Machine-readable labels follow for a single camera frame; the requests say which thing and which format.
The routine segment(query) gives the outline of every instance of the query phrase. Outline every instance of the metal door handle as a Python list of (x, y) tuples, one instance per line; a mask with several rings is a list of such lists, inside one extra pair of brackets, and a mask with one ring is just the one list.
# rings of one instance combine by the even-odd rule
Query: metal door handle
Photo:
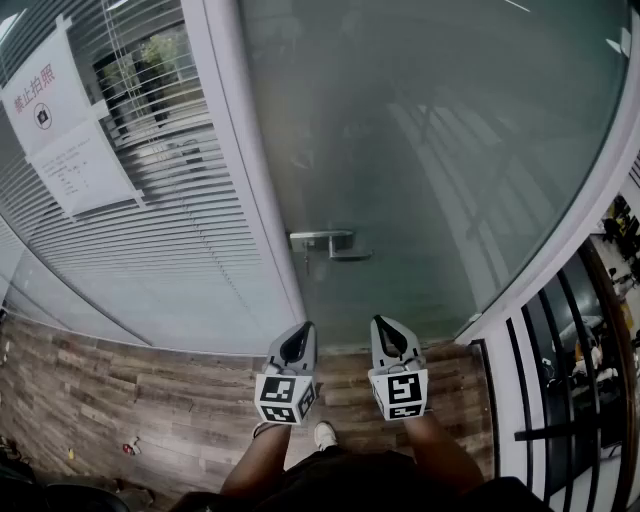
[(373, 251), (366, 253), (352, 253), (336, 251), (336, 243), (334, 237), (329, 237), (329, 259), (333, 261), (366, 261), (373, 256)]
[(321, 250), (323, 248), (320, 243), (327, 240), (326, 248), (329, 251), (329, 259), (338, 262), (349, 261), (366, 261), (373, 256), (373, 251), (366, 253), (354, 253), (351, 251), (341, 251), (337, 249), (337, 241), (352, 241), (355, 233), (349, 229), (332, 229), (326, 231), (304, 231), (299, 233), (290, 233), (291, 249), (293, 252), (305, 252), (309, 249)]

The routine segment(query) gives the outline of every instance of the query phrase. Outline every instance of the white door frame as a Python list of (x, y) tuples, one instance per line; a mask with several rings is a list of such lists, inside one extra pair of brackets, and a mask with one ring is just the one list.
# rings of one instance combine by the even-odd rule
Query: white door frame
[[(235, 0), (182, 0), (201, 82), (232, 178), (243, 201), (255, 205), (266, 241), (296, 321), (305, 318), (284, 223), (267, 168)], [(505, 322), (569, 260), (611, 204), (640, 150), (640, 18), (632, 10), (626, 82), (611, 130), (573, 203), (547, 241), (500, 296), (460, 333), (469, 344), (495, 322)]]
[(291, 326), (306, 319), (267, 169), (249, 69), (233, 0), (182, 0), (189, 43), (222, 154), (266, 272), (289, 304)]

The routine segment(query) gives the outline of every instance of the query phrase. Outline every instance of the white sneaker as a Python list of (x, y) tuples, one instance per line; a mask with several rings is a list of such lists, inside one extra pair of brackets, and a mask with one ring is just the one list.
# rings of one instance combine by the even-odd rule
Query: white sneaker
[(336, 431), (326, 421), (321, 421), (316, 425), (313, 431), (313, 440), (321, 452), (325, 451), (329, 446), (338, 446)]

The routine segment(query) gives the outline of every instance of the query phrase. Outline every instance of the glass wall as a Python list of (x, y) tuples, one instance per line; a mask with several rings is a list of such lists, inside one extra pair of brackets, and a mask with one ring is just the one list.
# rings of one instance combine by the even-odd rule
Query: glass wall
[(241, 0), (286, 228), (353, 230), (366, 261), (294, 252), (336, 343), (380, 313), (450, 338), (518, 275), (607, 138), (623, 0)]

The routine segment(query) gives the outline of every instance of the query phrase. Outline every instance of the wood-grain floor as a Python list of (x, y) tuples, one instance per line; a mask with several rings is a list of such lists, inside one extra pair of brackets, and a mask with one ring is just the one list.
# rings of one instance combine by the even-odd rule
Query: wood-grain floor
[[(155, 350), (70, 334), (9, 316), (0, 347), (0, 434), (15, 439), (41, 471), (121, 478), (156, 494), (167, 510), (191, 490), (217, 491), (258, 421), (254, 376), (263, 360)], [(493, 476), (493, 440), (480, 351), (425, 351), (430, 404), (445, 428)], [(320, 357), (320, 398), (294, 428), (292, 465), (315, 450), (313, 427), (335, 427), (341, 445), (411, 453), (401, 422), (383, 421), (366, 354)], [(135, 457), (122, 444), (138, 436)], [(72, 448), (75, 459), (69, 460)]]

